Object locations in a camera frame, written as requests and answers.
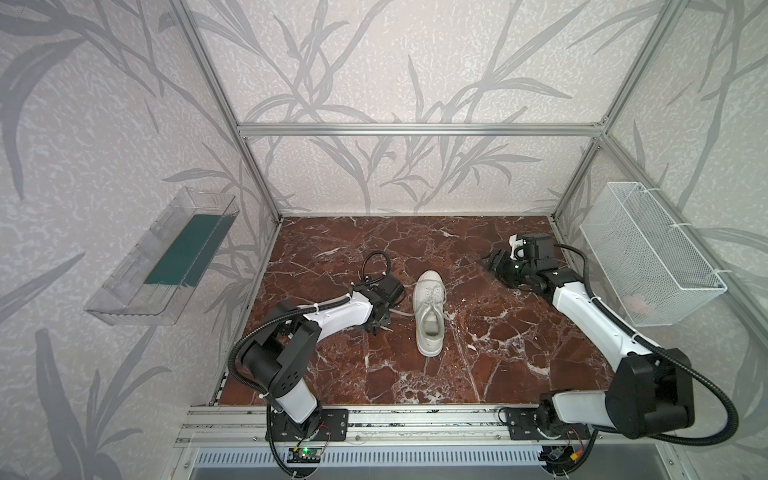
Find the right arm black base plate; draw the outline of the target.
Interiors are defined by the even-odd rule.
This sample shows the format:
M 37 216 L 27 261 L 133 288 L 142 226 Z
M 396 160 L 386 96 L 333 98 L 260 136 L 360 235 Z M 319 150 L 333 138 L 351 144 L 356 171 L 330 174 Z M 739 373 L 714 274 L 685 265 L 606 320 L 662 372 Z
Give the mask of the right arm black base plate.
M 590 429 L 585 424 L 548 423 L 538 418 L 538 408 L 502 406 L 497 410 L 498 421 L 507 428 L 511 440 L 586 442 Z

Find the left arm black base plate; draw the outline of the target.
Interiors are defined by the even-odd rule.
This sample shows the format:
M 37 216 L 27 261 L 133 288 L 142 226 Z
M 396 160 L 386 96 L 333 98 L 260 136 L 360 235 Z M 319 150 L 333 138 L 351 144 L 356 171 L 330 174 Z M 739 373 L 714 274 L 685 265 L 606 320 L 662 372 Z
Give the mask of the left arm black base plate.
M 271 410 L 268 437 L 276 442 L 345 441 L 349 414 L 348 409 L 318 407 L 305 421 L 296 422 L 287 413 Z

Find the white sneaker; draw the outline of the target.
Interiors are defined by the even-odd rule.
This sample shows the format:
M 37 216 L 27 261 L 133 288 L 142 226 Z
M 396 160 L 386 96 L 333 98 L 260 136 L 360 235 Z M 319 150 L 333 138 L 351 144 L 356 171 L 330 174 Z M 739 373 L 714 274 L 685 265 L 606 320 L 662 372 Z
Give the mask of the white sneaker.
M 428 358 L 438 356 L 443 349 L 446 293 L 441 276 L 434 270 L 424 272 L 414 288 L 413 310 L 417 348 Z

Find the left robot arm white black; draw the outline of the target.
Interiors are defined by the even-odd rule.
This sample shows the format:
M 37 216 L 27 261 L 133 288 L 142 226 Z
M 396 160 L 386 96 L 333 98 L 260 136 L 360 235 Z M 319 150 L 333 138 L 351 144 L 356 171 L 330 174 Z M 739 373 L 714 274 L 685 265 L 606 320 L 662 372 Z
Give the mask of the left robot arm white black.
M 325 302 L 295 306 L 282 301 L 231 348 L 229 374 L 295 426 L 312 429 L 321 407 L 304 377 L 318 343 L 352 327 L 374 333 L 387 326 L 404 293 L 400 280 L 386 274 Z

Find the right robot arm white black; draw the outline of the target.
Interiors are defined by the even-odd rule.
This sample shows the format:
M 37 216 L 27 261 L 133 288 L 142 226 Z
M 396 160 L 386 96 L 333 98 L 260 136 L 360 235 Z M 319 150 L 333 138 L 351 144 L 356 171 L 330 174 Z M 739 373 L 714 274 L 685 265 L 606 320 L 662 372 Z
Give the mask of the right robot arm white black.
M 570 424 L 604 427 L 637 439 L 688 428 L 695 421 L 690 361 L 678 349 L 657 346 L 594 295 L 585 274 L 563 266 L 549 234 L 513 236 L 509 247 L 481 260 L 502 284 L 530 290 L 565 315 L 601 352 L 613 371 L 604 390 L 561 390 L 541 395 L 537 422 L 551 433 Z

